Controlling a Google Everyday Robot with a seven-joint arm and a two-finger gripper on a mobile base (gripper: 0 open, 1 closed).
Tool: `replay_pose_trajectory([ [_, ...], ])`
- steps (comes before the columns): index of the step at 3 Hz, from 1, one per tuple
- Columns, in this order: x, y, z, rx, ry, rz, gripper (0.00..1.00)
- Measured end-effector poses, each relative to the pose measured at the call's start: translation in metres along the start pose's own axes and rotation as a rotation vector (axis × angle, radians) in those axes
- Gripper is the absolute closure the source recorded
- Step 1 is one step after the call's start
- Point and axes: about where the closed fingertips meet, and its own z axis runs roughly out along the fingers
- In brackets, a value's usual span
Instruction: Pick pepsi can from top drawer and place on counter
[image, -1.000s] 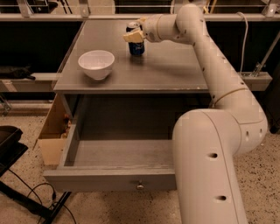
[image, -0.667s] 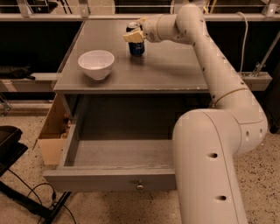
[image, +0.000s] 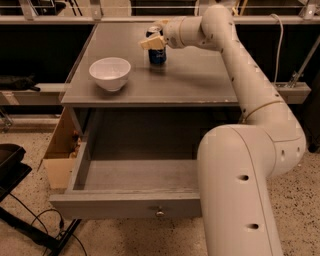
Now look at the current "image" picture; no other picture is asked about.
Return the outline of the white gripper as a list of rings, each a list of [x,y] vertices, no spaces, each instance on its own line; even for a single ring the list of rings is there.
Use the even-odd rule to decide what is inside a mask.
[[[161,35],[150,36],[139,42],[144,50],[163,50],[166,43],[173,49],[184,48],[182,43],[180,28],[184,16],[178,16],[171,19],[161,19],[154,22],[156,26],[163,28],[163,37]]]

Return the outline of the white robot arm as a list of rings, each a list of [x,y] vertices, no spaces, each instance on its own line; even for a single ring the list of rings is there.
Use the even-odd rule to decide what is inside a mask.
[[[267,178],[301,160],[306,138],[296,117],[238,38],[230,11],[156,21],[144,49],[195,46],[220,53],[242,121],[205,134],[197,153],[208,256],[283,256]]]

